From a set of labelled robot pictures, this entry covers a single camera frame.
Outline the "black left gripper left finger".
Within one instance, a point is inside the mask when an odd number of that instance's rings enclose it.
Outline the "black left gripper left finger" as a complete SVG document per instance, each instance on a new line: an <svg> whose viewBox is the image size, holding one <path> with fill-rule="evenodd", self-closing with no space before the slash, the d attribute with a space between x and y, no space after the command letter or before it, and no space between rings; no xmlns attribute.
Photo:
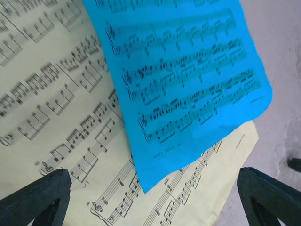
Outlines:
<svg viewBox="0 0 301 226"><path fill-rule="evenodd" d="M61 226L68 209L71 178L57 169L0 201L2 226Z"/></svg>

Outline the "blue sheet music page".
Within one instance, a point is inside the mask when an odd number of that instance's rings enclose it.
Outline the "blue sheet music page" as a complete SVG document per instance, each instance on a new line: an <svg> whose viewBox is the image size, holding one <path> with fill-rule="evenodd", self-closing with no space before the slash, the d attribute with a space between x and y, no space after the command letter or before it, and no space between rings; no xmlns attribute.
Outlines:
<svg viewBox="0 0 301 226"><path fill-rule="evenodd" d="M143 191L270 105L238 0L85 0Z"/></svg>

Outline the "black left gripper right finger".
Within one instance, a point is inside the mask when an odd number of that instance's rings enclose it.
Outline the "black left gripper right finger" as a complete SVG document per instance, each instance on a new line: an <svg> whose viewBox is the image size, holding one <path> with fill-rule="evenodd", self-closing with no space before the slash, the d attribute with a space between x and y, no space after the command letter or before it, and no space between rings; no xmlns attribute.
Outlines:
<svg viewBox="0 0 301 226"><path fill-rule="evenodd" d="M252 167L240 169L237 187L249 225L301 224L300 191Z"/></svg>

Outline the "white music stand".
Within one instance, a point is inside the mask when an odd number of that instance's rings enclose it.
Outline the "white music stand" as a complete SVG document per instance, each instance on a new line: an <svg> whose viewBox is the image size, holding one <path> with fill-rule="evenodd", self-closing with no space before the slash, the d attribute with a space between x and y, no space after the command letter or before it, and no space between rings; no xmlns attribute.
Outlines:
<svg viewBox="0 0 301 226"><path fill-rule="evenodd" d="M297 172L301 172L301 159L298 158L290 159L288 161L288 166Z"/></svg>

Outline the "yellow sheet music page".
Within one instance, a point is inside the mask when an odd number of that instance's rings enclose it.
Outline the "yellow sheet music page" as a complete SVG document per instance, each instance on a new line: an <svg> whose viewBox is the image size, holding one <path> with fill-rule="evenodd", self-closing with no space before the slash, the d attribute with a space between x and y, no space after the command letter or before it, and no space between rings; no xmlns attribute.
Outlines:
<svg viewBox="0 0 301 226"><path fill-rule="evenodd" d="M82 2L1 1L1 198L61 168L66 226L213 226L257 141L246 123L144 194Z"/></svg>

